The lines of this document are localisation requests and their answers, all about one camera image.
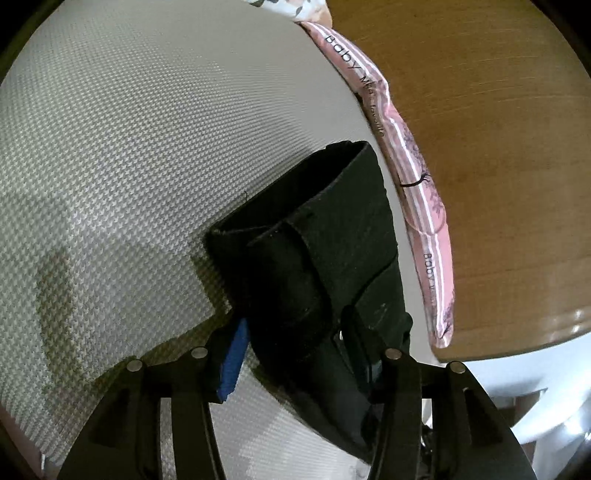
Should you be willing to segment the white floral pillow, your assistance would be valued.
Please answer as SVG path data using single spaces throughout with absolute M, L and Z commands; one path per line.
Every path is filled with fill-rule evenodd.
M 332 14 L 325 0 L 245 0 L 245 2 L 286 16 L 295 23 L 311 22 L 332 27 Z

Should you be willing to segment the pink striped long pillow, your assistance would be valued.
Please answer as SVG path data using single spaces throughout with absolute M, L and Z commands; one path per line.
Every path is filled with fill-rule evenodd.
M 455 279 L 446 207 L 415 138 L 377 65 L 331 28 L 301 24 L 349 88 L 361 99 L 387 161 L 402 205 L 425 304 L 430 342 L 450 346 L 454 334 Z

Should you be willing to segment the black pants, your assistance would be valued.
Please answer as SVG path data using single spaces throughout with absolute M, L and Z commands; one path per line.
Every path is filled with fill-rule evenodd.
M 373 147 L 312 153 L 213 224 L 204 247 L 263 382 L 322 437 L 370 461 L 382 357 L 409 350 L 413 325 Z

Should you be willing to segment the brown wooden headboard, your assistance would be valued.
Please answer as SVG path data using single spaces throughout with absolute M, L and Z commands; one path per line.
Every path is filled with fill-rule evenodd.
M 445 203 L 456 305 L 441 360 L 590 328 L 590 77 L 530 1 L 334 1 L 386 76 Z

